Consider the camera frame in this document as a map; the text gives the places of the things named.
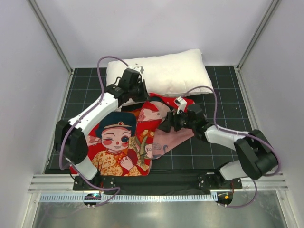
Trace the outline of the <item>white pillow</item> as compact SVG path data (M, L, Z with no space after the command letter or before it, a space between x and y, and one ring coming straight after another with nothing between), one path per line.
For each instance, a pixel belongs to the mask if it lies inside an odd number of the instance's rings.
M211 94L213 88L199 49L164 56L125 59L130 68L143 66L148 93L165 97Z

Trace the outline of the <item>red cartoon print pillowcase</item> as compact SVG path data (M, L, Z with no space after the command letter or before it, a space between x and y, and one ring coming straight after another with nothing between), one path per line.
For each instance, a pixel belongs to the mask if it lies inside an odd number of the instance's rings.
M178 106L174 97L150 96L141 108L111 112L86 129L88 158L102 175L146 176L153 160L194 136L191 129L159 130Z

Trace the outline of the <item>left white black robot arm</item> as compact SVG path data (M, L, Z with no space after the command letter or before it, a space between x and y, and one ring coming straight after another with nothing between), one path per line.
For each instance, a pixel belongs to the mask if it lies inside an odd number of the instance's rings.
M59 153L59 167L63 160L84 178L84 185L90 190L100 186L97 168L88 157L86 137L91 130L108 114L115 111L130 99L143 102L149 98L142 74L127 68L118 82L102 87L100 96L82 113L70 120L60 120L55 127L54 148Z

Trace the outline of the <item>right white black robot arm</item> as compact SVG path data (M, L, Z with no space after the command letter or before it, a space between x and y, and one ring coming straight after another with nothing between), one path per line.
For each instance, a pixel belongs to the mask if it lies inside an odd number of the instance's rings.
M209 122L198 104L190 105L185 111L168 112L158 128L166 133L190 129L199 140L234 150L238 160L222 165L214 176L214 183L219 188L227 187L233 179L258 180L271 176L272 169L275 173L279 171L280 160L260 130L240 132L222 128Z

